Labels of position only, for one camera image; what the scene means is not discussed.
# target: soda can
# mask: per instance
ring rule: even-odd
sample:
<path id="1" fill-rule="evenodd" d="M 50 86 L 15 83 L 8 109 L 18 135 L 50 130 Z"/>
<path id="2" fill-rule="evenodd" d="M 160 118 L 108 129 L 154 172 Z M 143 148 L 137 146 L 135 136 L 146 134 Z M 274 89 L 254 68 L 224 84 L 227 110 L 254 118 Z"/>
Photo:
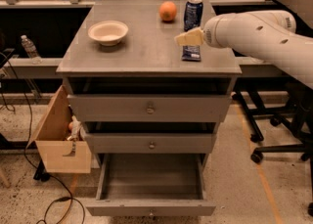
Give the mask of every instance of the soda can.
<path id="1" fill-rule="evenodd" d="M 202 0 L 188 0 L 184 15 L 184 30 L 188 31 L 200 26 L 203 12 Z"/>

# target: white robotic arm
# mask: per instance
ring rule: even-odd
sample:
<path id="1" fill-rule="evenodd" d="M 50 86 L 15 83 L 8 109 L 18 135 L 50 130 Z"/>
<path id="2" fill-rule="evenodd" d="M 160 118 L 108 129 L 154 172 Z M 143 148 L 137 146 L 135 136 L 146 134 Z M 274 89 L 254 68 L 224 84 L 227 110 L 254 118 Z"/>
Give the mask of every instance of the white robotic arm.
<path id="1" fill-rule="evenodd" d="M 294 17 L 286 11 L 224 14 L 203 30 L 178 35 L 178 45 L 202 45 L 235 51 L 267 61 L 313 89 L 313 39 L 295 34 Z"/>

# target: white bowl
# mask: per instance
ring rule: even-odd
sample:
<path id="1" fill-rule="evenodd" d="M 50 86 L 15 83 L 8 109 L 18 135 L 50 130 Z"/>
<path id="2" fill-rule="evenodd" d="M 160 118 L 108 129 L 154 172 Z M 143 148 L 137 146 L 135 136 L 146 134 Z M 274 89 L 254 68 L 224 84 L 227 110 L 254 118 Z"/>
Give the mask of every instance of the white bowl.
<path id="1" fill-rule="evenodd" d="M 105 21 L 90 26 L 88 35 L 101 45 L 114 46 L 122 40 L 127 32 L 128 26 L 123 22 Z"/>

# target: gray cabinet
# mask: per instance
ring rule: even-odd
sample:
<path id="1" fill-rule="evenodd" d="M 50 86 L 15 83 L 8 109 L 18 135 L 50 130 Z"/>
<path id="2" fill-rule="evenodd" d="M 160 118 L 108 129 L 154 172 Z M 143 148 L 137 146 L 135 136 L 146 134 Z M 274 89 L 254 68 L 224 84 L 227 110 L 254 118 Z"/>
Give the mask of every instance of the gray cabinet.
<path id="1" fill-rule="evenodd" d="M 173 38 L 183 31 L 186 1 L 174 1 L 179 17 L 167 24 L 157 14 L 161 2 L 96 4 L 58 67 L 82 135 L 102 157 L 92 215 L 211 215 L 215 208 L 202 170 L 241 69 L 231 50 L 208 46 L 201 62 L 181 61 Z M 212 11 L 204 1 L 204 22 Z M 112 19 L 129 26 L 120 44 L 87 37 L 88 25 Z"/>

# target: brown box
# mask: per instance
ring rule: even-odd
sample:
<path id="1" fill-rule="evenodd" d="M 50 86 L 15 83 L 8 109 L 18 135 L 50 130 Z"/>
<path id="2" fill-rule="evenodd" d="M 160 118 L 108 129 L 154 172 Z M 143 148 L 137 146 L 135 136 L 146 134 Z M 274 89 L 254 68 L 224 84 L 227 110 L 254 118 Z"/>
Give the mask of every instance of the brown box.
<path id="1" fill-rule="evenodd" d="M 47 172 L 90 173 L 91 152 L 85 141 L 76 141 L 75 152 L 69 156 L 73 142 L 65 139 L 71 121 L 67 91 L 61 86 L 51 99 L 47 112 L 40 119 L 29 142 L 30 145 L 35 141 Z"/>

